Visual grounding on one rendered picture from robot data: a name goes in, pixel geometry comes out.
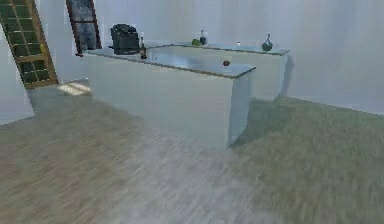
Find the white kitchen counter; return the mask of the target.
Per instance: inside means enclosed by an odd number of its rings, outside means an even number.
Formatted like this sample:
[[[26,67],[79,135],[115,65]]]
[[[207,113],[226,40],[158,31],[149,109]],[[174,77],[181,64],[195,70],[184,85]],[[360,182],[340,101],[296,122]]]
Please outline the white kitchen counter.
[[[147,59],[103,48],[86,51],[84,60],[95,100],[225,148],[245,130],[252,99],[281,94],[288,52],[153,43]]]

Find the dark glass bottle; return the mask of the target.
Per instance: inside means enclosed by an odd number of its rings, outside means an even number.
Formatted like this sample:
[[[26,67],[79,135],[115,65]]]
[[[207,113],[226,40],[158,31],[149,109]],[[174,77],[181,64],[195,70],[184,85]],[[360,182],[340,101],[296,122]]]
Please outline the dark glass bottle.
[[[147,59],[147,53],[146,53],[146,47],[144,44],[144,37],[140,37],[140,58],[141,59]]]

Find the black coffee machine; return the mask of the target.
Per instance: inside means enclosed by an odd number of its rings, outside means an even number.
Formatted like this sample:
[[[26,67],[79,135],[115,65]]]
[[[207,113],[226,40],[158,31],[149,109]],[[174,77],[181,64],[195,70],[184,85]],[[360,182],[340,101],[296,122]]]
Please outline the black coffee machine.
[[[116,55],[139,53],[139,37],[135,27],[128,24],[115,24],[110,29],[112,49]]]

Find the dark green vase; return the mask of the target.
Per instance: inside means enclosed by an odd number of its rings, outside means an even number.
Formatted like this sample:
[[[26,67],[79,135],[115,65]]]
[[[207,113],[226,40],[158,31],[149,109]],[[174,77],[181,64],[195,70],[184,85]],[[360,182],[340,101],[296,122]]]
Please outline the dark green vase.
[[[269,52],[272,50],[273,48],[273,43],[270,41],[270,37],[271,35],[268,34],[267,35],[267,39],[265,40],[265,42],[262,44],[262,50],[265,51],[265,52]]]

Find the dark brown framed window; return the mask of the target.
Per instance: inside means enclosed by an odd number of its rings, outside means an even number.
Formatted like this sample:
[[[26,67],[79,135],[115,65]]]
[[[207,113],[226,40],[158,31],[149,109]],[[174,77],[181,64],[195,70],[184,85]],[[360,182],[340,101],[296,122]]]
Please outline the dark brown framed window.
[[[66,7],[75,40],[76,53],[101,48],[94,0],[66,0]]]

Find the brown glazed door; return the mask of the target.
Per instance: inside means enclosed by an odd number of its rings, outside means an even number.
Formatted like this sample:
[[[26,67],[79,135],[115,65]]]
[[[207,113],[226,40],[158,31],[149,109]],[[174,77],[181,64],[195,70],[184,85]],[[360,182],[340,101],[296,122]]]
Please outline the brown glazed door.
[[[27,89],[58,83],[35,0],[0,0],[0,24]]]

